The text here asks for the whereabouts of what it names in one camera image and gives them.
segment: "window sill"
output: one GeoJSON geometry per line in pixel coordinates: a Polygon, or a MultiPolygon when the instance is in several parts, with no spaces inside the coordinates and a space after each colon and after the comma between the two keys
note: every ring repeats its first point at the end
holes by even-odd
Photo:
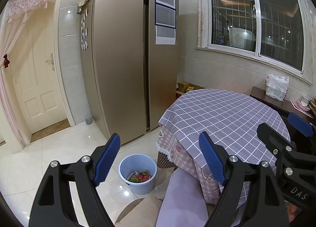
{"type": "Polygon", "coordinates": [[[303,74],[298,74],[294,71],[291,71],[290,69],[288,68],[284,68],[280,65],[276,65],[276,64],[273,64],[272,62],[269,62],[267,60],[264,60],[264,59],[261,59],[259,57],[255,57],[255,56],[251,56],[251,55],[246,55],[246,54],[238,54],[238,53],[234,53],[232,51],[225,51],[225,50],[220,50],[218,48],[209,48],[209,47],[206,47],[206,48],[202,48],[202,47],[195,47],[197,50],[204,50],[204,51],[215,51],[215,52],[220,52],[220,53],[224,53],[224,54],[229,54],[229,55],[233,55],[233,56],[238,56],[238,57],[243,57],[243,58],[246,58],[246,59],[251,59],[251,60],[254,60],[254,61],[257,61],[259,63],[262,63],[262,64],[265,64],[265,65],[268,65],[268,66],[271,66],[271,67],[274,67],[276,69],[279,69],[281,71],[284,71],[306,83],[308,83],[309,85],[313,85],[313,82],[312,80],[308,79],[307,77],[305,77],[303,74]]]}

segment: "dark red bow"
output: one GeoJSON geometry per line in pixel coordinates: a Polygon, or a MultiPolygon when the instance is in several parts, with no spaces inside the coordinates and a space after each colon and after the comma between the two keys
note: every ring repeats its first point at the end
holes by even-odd
{"type": "Polygon", "coordinates": [[[10,61],[8,60],[8,55],[5,54],[3,58],[4,58],[4,68],[7,68],[10,64],[10,61]]]}

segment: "window frame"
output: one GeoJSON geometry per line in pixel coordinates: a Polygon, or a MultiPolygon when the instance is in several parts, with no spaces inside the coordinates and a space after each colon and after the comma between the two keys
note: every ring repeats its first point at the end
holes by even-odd
{"type": "Polygon", "coordinates": [[[313,72],[313,52],[315,51],[313,24],[310,11],[308,9],[307,0],[298,0],[299,8],[301,11],[303,23],[303,38],[304,38],[304,52],[303,52],[303,66],[302,70],[298,70],[290,65],[281,61],[260,54],[261,51],[261,36],[262,36],[262,23],[261,23],[261,9],[260,1],[255,0],[256,4],[256,18],[257,18],[257,42],[256,52],[247,51],[240,48],[234,48],[225,45],[211,44],[212,37],[212,0],[198,0],[199,5],[199,35],[197,49],[208,51],[216,51],[225,54],[235,55],[266,65],[270,65],[279,70],[285,71],[304,82],[312,85],[312,72],[313,72]]]}

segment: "white plastic bag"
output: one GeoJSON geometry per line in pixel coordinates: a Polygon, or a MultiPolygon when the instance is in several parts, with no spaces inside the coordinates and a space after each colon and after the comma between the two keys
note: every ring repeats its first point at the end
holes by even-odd
{"type": "Polygon", "coordinates": [[[277,99],[278,101],[284,101],[288,88],[288,76],[275,76],[273,74],[267,76],[265,87],[265,94],[267,96],[277,99]]]}

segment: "tablecloth fringe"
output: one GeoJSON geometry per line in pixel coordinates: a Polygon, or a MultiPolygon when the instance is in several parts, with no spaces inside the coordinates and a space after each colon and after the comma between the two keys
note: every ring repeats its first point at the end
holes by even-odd
{"type": "Polygon", "coordinates": [[[158,143],[156,143],[156,148],[157,148],[157,150],[158,150],[159,152],[161,152],[161,153],[167,155],[168,160],[173,163],[173,160],[171,160],[169,151],[167,151],[166,149],[160,147],[158,143]]]}

